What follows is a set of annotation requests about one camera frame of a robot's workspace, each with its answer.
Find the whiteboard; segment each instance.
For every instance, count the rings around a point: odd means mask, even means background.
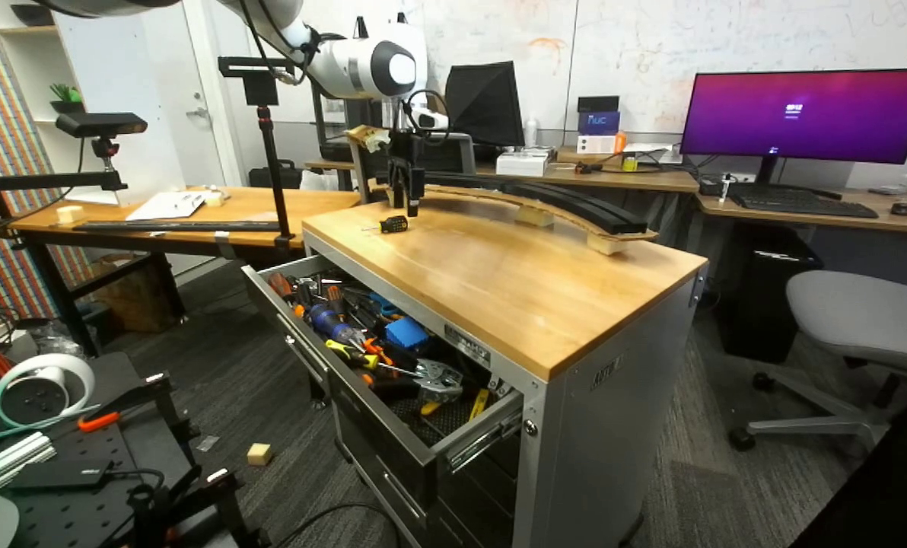
[[[580,0],[571,97],[683,132],[695,73],[907,66],[907,0]]]

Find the drawer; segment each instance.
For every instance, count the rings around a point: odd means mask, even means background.
[[[436,414],[420,414],[420,396],[388,399],[374,392],[364,371],[346,366],[326,347],[326,338],[293,314],[293,305],[272,287],[275,276],[298,279],[330,273],[344,279],[332,263],[307,257],[265,272],[243,267],[254,297],[261,314],[287,336],[293,354],[321,380],[332,399],[337,440],[346,456],[372,476],[372,483],[388,499],[399,499],[408,520],[430,520],[430,507],[445,490],[445,477],[470,469],[482,454],[511,439],[522,426],[522,392],[496,380],[488,367],[472,363],[463,350],[431,338],[441,354],[457,356],[457,367],[472,376],[463,380],[457,403],[445,403]],[[474,396],[488,391],[483,414],[472,414]]]

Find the gray chair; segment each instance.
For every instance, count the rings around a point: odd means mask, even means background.
[[[804,272],[787,287],[801,336],[844,356],[848,366],[879,366],[890,371],[877,403],[887,406],[899,380],[907,376],[907,287],[846,272]],[[868,446],[887,431],[887,418],[839,403],[788,367],[757,371],[757,391],[787,388],[827,412],[826,418],[753,420],[731,429],[731,444],[756,446],[756,435],[860,435]]]

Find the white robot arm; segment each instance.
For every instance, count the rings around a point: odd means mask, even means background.
[[[36,0],[49,8],[101,17],[132,14],[180,0]],[[303,66],[322,94],[337,100],[410,97],[425,84],[425,45],[420,33],[393,24],[393,35],[340,41],[307,27],[298,11],[306,0],[219,0],[239,11],[272,48]]]

